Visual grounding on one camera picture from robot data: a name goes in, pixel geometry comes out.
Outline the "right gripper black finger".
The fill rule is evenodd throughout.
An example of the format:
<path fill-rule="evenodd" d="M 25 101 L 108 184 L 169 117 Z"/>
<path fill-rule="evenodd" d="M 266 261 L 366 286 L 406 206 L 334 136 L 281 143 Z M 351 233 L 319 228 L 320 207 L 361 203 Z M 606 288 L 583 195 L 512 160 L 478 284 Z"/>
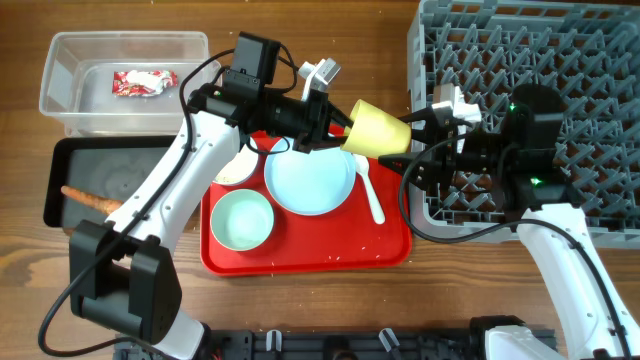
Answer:
<path fill-rule="evenodd" d="M 378 163 L 399 175 L 403 175 L 415 157 L 415 153 L 382 155 L 378 157 Z"/>
<path fill-rule="evenodd" d="M 399 117 L 399 120 L 404 123 L 413 123 L 418 121 L 425 121 L 426 123 L 433 122 L 433 121 L 438 122 L 436 113 L 431 107 L 426 107 L 416 112 L 403 115 Z"/>

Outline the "yellow plastic cup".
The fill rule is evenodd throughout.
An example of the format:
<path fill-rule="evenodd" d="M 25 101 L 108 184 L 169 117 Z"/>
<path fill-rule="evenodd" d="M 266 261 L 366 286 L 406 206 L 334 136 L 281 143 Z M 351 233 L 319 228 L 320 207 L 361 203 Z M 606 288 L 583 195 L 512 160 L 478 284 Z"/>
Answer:
<path fill-rule="evenodd" d="M 353 125 L 344 131 L 343 151 L 377 159 L 409 148 L 411 126 L 364 100 L 355 103 L 350 119 Z"/>

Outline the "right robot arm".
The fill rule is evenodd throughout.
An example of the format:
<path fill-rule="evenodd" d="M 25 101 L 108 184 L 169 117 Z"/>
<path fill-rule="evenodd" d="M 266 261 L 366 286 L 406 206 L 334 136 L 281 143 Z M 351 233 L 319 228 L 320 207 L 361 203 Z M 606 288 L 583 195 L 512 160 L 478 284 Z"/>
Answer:
<path fill-rule="evenodd" d="M 459 172 L 486 174 L 502 223 L 456 237 L 412 232 L 431 242 L 464 243 L 501 229 L 516 233 L 533 257 L 552 299 L 573 359 L 636 359 L 639 325 L 599 258 L 579 195 L 554 164 L 564 102 L 548 86 L 514 88 L 501 127 L 489 133 L 452 102 L 401 117 L 424 127 L 411 132 L 420 152 L 394 150 L 378 162 L 398 173 L 403 185 L 447 187 Z"/>

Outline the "red snack wrapper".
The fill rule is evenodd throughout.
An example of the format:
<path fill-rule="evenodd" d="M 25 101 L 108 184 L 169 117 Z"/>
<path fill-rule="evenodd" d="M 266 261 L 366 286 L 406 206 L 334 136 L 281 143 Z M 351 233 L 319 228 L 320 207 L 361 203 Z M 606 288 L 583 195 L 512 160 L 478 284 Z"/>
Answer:
<path fill-rule="evenodd" d="M 115 72 L 112 93 L 125 97 L 153 97 L 178 84 L 177 75 L 170 70 Z"/>

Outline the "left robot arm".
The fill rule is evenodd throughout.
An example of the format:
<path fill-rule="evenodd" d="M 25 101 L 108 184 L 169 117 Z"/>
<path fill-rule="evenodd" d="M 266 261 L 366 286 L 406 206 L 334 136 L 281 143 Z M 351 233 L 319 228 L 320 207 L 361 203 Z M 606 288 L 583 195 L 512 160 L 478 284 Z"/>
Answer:
<path fill-rule="evenodd" d="M 103 223 L 81 222 L 70 239 L 74 315 L 145 344 L 170 359 L 203 359 L 210 328 L 180 309 L 172 253 L 216 175 L 257 131 L 289 138 L 296 151 L 337 147 L 331 124 L 353 122 L 312 89 L 303 100 L 260 82 L 206 83 L 183 103 L 183 125 L 143 184 Z"/>

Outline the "orange carrot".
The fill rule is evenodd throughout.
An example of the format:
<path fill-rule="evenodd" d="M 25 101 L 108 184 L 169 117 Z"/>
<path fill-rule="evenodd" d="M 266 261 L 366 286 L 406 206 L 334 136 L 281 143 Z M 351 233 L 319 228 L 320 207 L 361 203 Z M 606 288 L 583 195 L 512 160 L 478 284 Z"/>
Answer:
<path fill-rule="evenodd" d="M 61 193 L 65 197 L 72 199 L 73 201 L 80 203 L 82 205 L 85 205 L 87 207 L 90 207 L 94 210 L 97 210 L 98 212 L 105 215 L 112 214 L 123 205 L 123 202 L 120 200 L 110 199 L 110 198 L 98 196 L 95 194 L 83 192 L 79 189 L 66 186 L 66 185 L 61 187 Z"/>

